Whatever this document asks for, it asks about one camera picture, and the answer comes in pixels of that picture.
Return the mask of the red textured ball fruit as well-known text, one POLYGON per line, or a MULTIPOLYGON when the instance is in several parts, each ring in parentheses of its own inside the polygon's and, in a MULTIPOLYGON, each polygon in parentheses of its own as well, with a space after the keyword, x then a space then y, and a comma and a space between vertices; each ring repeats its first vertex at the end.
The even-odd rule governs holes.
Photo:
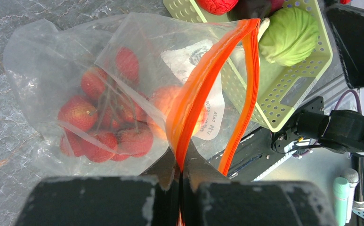
POLYGON ((239 0, 197 0, 196 3, 210 14, 220 16, 233 9, 239 0))

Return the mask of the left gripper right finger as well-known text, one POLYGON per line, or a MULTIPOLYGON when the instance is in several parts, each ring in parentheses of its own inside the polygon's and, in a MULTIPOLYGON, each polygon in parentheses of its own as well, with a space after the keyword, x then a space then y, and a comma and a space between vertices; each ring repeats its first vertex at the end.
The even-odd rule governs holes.
POLYGON ((334 226, 333 207, 306 181, 231 181, 190 143, 182 172, 184 226, 334 226))

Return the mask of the red lychee bunch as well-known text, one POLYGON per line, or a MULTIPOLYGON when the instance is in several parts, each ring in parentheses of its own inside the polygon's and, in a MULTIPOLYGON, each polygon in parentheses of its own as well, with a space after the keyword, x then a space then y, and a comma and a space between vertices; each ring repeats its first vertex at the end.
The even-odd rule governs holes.
POLYGON ((65 132, 59 145, 64 155, 102 163, 149 153, 154 135, 146 112, 104 69, 89 67, 80 87, 82 95, 69 98, 57 116, 65 132))

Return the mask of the dark mangosteen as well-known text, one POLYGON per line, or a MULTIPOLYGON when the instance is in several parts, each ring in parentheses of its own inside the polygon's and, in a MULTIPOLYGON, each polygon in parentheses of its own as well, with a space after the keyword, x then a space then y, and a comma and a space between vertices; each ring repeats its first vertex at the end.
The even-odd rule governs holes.
POLYGON ((270 0, 239 0, 227 13, 231 21, 260 18, 263 19, 271 10, 270 0))

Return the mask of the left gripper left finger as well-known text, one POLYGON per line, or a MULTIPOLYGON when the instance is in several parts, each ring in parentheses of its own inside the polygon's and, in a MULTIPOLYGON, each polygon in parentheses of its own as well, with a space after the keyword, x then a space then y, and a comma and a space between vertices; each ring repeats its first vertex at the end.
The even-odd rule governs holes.
POLYGON ((179 168, 167 150, 138 176, 50 177, 31 191, 18 226, 175 226, 179 168))

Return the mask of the clear zip top bag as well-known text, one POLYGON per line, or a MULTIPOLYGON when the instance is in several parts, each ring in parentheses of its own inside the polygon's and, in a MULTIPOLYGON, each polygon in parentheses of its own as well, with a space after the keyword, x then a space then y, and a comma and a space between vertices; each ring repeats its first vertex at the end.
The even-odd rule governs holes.
POLYGON ((4 49, 4 69, 42 139, 33 164, 52 175, 135 176, 167 150, 182 166, 193 143, 204 159, 223 152, 217 170, 226 174, 259 92, 259 25, 259 19, 191 23, 129 13, 63 31, 46 19, 15 30, 4 49), (220 72, 229 58, 246 70, 240 71, 247 80, 240 113, 222 89, 220 72), (93 65, 146 112, 154 143, 145 156, 96 163, 61 152, 59 110, 82 95, 81 77, 93 65))

